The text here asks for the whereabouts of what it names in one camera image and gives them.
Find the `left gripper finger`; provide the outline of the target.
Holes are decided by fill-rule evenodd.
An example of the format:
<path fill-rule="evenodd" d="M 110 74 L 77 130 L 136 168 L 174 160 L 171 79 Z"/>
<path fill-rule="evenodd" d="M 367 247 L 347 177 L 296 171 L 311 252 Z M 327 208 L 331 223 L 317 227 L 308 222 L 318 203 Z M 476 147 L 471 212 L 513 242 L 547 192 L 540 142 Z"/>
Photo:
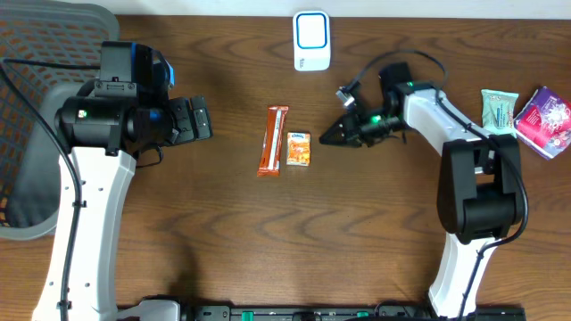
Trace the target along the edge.
<path fill-rule="evenodd" d="M 197 123 L 198 139 L 204 140 L 213 135 L 211 117 L 207 108 L 206 99 L 203 95 L 195 99 L 195 119 Z"/>
<path fill-rule="evenodd" d="M 199 137 L 199 126 L 198 126 L 198 116 L 197 116 L 197 105 L 194 101 L 194 97 L 190 98 L 190 109 L 191 109 L 191 126 L 193 130 L 193 141 L 196 141 Z"/>

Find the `orange snack packet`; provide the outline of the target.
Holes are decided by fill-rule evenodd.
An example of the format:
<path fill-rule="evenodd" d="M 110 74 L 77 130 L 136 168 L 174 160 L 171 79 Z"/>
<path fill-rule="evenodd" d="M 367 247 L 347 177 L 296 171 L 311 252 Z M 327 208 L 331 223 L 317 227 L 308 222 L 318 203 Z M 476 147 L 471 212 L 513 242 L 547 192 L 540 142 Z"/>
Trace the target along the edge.
<path fill-rule="evenodd" d="M 287 134 L 286 164 L 294 166 L 310 165 L 310 133 L 289 132 Z"/>

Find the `orange red snack bar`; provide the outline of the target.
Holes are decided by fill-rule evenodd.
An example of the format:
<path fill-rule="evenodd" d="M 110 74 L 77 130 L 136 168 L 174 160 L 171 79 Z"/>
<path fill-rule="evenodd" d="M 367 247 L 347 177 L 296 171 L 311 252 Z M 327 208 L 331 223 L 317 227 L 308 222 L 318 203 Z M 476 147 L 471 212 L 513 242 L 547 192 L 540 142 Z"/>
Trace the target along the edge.
<path fill-rule="evenodd" d="M 286 105 L 272 105 L 268 107 L 268 118 L 262 144 L 261 160 L 257 170 L 258 177 L 277 177 L 280 173 L 283 127 L 288 110 L 289 107 Z"/>

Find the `teal snack packet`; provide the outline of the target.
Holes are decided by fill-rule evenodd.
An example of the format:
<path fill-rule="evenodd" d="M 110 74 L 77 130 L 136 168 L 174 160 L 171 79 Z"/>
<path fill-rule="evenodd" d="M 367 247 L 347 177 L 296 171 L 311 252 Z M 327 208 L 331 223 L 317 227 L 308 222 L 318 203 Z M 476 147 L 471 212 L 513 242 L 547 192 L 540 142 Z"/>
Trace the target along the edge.
<path fill-rule="evenodd" d="M 495 135 L 516 137 L 514 109 L 519 94 L 491 89 L 482 89 L 481 94 L 483 98 L 483 129 Z"/>

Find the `red purple snack bag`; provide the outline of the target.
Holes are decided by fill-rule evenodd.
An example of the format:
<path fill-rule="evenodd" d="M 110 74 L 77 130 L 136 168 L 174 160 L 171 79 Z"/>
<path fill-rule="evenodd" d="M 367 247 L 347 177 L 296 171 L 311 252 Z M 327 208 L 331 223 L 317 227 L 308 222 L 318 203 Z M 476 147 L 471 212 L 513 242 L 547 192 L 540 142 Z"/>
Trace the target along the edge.
<path fill-rule="evenodd" d="M 519 139 L 551 160 L 570 145 L 570 102 L 541 86 L 515 117 L 515 129 Z"/>

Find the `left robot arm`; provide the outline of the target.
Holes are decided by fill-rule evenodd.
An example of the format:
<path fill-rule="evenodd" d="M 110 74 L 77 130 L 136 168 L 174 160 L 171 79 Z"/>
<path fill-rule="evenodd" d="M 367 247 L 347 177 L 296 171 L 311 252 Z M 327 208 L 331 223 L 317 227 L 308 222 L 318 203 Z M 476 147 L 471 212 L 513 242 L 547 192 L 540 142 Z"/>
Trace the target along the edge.
<path fill-rule="evenodd" d="M 174 70 L 146 45 L 106 41 L 94 84 L 54 116 L 61 192 L 36 320 L 181 320 L 180 302 L 156 296 L 120 309 L 115 268 L 121 214 L 147 151 L 212 136 L 203 96 L 172 98 Z"/>

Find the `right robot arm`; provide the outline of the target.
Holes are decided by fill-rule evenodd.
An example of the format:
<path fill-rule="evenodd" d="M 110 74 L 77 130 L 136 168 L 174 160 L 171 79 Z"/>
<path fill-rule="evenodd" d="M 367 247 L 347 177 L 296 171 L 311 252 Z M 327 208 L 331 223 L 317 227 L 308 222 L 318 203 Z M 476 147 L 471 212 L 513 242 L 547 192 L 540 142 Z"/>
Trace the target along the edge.
<path fill-rule="evenodd" d="M 358 148 L 396 132 L 419 133 L 441 157 L 436 209 L 446 233 L 440 266 L 428 289 L 431 314 L 462 320 L 476 313 L 476 294 L 496 248 L 525 227 L 528 204 L 517 139 L 495 135 L 463 115 L 433 82 L 412 78 L 407 63 L 379 72 L 383 106 L 369 111 L 353 80 L 336 95 L 344 114 L 321 144 Z"/>

